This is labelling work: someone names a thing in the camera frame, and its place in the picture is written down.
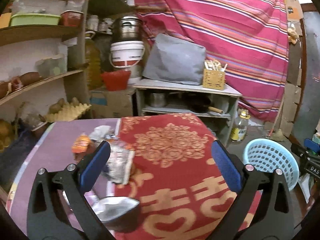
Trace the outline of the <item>white plastic bucket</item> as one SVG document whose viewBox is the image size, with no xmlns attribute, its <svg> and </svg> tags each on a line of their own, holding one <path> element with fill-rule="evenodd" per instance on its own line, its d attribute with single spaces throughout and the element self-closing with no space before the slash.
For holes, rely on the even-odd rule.
<svg viewBox="0 0 320 240">
<path fill-rule="evenodd" d="M 129 68 L 137 65 L 145 53 L 142 41 L 123 41 L 111 44 L 109 62 L 114 68 Z"/>
</svg>

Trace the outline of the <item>silver foil snack bag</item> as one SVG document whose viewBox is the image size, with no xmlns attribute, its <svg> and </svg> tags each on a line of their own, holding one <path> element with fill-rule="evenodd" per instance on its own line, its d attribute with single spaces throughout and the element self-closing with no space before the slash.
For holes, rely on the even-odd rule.
<svg viewBox="0 0 320 240">
<path fill-rule="evenodd" d="M 135 157 L 135 150 L 121 140 L 110 142 L 111 153 L 103 168 L 103 174 L 108 180 L 120 185 L 127 185 L 131 174 L 131 167 Z"/>
</svg>

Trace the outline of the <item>red gold patterned cloth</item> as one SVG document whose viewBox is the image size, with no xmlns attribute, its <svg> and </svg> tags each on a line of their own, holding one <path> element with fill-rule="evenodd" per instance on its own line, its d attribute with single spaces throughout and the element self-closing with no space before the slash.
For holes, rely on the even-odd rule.
<svg viewBox="0 0 320 240">
<path fill-rule="evenodd" d="M 120 139 L 135 156 L 116 196 L 140 202 L 139 227 L 116 239 L 205 239 L 233 203 L 211 155 L 214 136 L 193 114 L 125 117 Z"/>
</svg>

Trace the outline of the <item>cardboard box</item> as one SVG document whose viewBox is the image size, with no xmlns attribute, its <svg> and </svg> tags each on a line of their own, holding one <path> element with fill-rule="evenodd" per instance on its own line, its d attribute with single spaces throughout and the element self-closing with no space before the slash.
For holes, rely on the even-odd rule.
<svg viewBox="0 0 320 240">
<path fill-rule="evenodd" d="M 95 119 L 138 115 L 136 90 L 133 87 L 118 91 L 108 91 L 101 87 L 91 90 L 89 94 L 91 110 Z"/>
</svg>

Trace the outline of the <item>purple table cloth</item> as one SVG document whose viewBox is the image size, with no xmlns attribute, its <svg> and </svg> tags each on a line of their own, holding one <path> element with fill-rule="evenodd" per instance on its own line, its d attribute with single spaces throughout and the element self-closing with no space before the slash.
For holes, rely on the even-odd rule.
<svg viewBox="0 0 320 240">
<path fill-rule="evenodd" d="M 49 172 L 63 170 L 75 162 L 71 148 L 79 135 L 90 134 L 102 125 L 110 126 L 118 133 L 120 123 L 118 118 L 108 118 L 61 121 L 49 126 L 23 161 L 10 189 L 12 200 L 7 204 L 7 210 L 23 233 L 27 232 L 27 209 L 37 171 L 42 167 Z"/>
</svg>

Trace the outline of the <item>silver foil pouch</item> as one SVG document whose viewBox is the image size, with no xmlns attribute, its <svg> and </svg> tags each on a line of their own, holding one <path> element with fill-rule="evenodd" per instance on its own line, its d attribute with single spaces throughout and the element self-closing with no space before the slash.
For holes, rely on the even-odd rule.
<svg viewBox="0 0 320 240">
<path fill-rule="evenodd" d="M 105 197 L 92 206 L 108 230 L 132 232 L 139 226 L 140 201 L 130 197 Z"/>
</svg>

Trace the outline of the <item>yellow egg tray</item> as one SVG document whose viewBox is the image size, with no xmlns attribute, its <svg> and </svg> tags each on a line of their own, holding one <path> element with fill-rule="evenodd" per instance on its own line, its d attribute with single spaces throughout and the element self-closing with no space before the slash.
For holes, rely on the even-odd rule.
<svg viewBox="0 0 320 240">
<path fill-rule="evenodd" d="M 86 103 L 80 103 L 75 106 L 71 103 L 65 104 L 62 109 L 55 114 L 46 114 L 45 120 L 50 123 L 58 121 L 73 121 L 83 116 L 92 105 Z"/>
</svg>

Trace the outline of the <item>red lidded container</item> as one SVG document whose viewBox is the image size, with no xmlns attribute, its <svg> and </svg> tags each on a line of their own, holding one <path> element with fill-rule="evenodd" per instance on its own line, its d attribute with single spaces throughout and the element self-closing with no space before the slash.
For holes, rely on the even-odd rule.
<svg viewBox="0 0 320 240">
<path fill-rule="evenodd" d="M 66 10 L 60 16 L 59 25 L 79 27 L 82 22 L 83 15 L 84 14 L 80 11 Z"/>
</svg>

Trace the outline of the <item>steel cooking pot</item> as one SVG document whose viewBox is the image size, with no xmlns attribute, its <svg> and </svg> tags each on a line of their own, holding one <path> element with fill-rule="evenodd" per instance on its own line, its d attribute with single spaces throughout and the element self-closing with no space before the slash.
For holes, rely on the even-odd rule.
<svg viewBox="0 0 320 240">
<path fill-rule="evenodd" d="M 116 19 L 111 25 L 112 42 L 141 41 L 143 21 L 129 15 Z"/>
</svg>

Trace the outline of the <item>wooden wall shelf unit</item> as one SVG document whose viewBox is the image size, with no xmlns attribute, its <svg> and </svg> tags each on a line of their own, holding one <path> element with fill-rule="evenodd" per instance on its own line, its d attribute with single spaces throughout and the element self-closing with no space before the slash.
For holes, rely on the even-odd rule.
<svg viewBox="0 0 320 240">
<path fill-rule="evenodd" d="M 61 15 L 70 0 L 20 0 L 25 9 L 43 9 Z M 1 0 L 1 12 L 10 5 Z M 88 0 L 81 8 L 86 12 Z M 85 73 L 85 20 L 77 27 L 64 25 L 19 25 L 1 29 L 1 81 L 10 81 L 40 67 L 66 64 L 66 72 L 54 72 L 39 82 L 12 92 L 1 99 L 1 119 L 14 120 L 19 108 L 22 114 L 38 112 L 45 115 L 60 99 L 70 102 L 77 98 L 89 102 Z"/>
</svg>

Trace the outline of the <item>white crumpled paper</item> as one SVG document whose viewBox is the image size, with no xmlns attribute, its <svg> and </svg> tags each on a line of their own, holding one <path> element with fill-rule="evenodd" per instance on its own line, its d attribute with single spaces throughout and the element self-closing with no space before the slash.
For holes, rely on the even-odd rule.
<svg viewBox="0 0 320 240">
<path fill-rule="evenodd" d="M 108 125 L 101 125 L 96 127 L 89 135 L 89 138 L 93 141 L 112 140 L 115 137 L 115 130 Z"/>
</svg>

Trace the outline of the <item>red plastic basket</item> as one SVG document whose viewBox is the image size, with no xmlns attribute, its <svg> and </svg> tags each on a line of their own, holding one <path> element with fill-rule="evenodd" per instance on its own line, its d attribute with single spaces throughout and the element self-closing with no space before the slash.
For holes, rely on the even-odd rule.
<svg viewBox="0 0 320 240">
<path fill-rule="evenodd" d="M 127 89 L 131 72 L 129 70 L 118 70 L 114 72 L 103 72 L 100 76 L 108 91 L 119 91 Z"/>
</svg>

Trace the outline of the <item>yellow wooden utensil holder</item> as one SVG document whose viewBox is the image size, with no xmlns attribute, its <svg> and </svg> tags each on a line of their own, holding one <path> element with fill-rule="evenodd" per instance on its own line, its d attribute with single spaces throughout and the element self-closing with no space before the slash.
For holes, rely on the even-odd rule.
<svg viewBox="0 0 320 240">
<path fill-rule="evenodd" d="M 217 60 L 205 60 L 203 69 L 204 88 L 224 90 L 225 88 L 225 73 L 228 64 L 222 65 Z"/>
</svg>

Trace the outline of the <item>red striped hanging cloth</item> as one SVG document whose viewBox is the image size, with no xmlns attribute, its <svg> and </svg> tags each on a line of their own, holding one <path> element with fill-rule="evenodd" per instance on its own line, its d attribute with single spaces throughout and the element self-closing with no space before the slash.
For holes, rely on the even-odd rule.
<svg viewBox="0 0 320 240">
<path fill-rule="evenodd" d="M 263 121 L 279 111 L 289 64 L 284 0 L 135 0 L 150 43 L 164 33 L 203 46 L 227 65 L 226 82 L 241 93 L 240 107 Z"/>
</svg>

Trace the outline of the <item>orange snack wrapper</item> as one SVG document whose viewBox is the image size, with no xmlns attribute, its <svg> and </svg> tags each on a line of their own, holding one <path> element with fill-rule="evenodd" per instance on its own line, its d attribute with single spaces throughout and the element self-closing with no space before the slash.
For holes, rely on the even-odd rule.
<svg viewBox="0 0 320 240">
<path fill-rule="evenodd" d="M 72 145 L 72 153 L 74 154 L 80 154 L 86 152 L 91 146 L 91 139 L 88 135 L 82 134 Z"/>
</svg>

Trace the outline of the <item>clear oil bottle yellow label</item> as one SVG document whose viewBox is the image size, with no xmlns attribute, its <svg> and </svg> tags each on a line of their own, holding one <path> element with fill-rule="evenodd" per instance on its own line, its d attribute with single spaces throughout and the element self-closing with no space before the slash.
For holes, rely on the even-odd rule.
<svg viewBox="0 0 320 240">
<path fill-rule="evenodd" d="M 230 134 L 230 139 L 233 142 L 240 142 L 244 139 L 247 129 L 250 115 L 247 109 L 239 109 L 238 116 L 234 119 L 233 128 Z"/>
</svg>

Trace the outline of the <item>light blue plastic basket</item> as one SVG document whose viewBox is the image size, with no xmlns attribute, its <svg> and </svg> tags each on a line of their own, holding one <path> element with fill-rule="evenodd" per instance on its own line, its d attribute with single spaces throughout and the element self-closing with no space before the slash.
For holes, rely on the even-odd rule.
<svg viewBox="0 0 320 240">
<path fill-rule="evenodd" d="M 244 164 L 251 164 L 261 172 L 282 170 L 290 191 L 298 183 L 297 161 L 289 150 L 275 141 L 263 138 L 251 140 L 246 145 L 242 158 Z"/>
</svg>

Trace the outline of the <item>green plastic tub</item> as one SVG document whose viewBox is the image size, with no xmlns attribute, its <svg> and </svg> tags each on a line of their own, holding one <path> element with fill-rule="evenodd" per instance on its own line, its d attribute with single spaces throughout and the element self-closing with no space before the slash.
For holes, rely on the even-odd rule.
<svg viewBox="0 0 320 240">
<path fill-rule="evenodd" d="M 60 15 L 52 14 L 15 14 L 11 17 L 10 26 L 20 26 L 20 25 L 58 25 L 60 20 Z"/>
</svg>

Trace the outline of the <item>grey low shelf table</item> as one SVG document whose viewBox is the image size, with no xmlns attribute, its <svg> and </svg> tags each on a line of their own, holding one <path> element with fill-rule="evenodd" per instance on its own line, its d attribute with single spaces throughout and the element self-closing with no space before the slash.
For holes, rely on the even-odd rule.
<svg viewBox="0 0 320 240">
<path fill-rule="evenodd" d="M 229 85 L 223 90 L 199 85 L 141 79 L 136 89 L 140 116 L 155 114 L 194 114 L 227 145 L 242 94 Z"/>
</svg>

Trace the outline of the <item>large yellow oil jug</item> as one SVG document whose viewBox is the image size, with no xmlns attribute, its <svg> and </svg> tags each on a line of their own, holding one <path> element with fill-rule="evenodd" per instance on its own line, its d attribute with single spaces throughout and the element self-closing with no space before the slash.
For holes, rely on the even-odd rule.
<svg viewBox="0 0 320 240">
<path fill-rule="evenodd" d="M 86 73 L 89 90 L 95 90 L 103 85 L 101 79 L 100 50 L 92 40 L 94 36 L 94 31 L 85 32 L 85 59 L 87 63 Z"/>
</svg>

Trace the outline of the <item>small steel pot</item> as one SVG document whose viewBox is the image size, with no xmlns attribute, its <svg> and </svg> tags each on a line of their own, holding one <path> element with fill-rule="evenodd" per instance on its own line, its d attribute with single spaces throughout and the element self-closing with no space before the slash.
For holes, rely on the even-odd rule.
<svg viewBox="0 0 320 240">
<path fill-rule="evenodd" d="M 167 95 L 165 93 L 150 93 L 148 103 L 154 108 L 165 107 L 167 105 Z"/>
</svg>

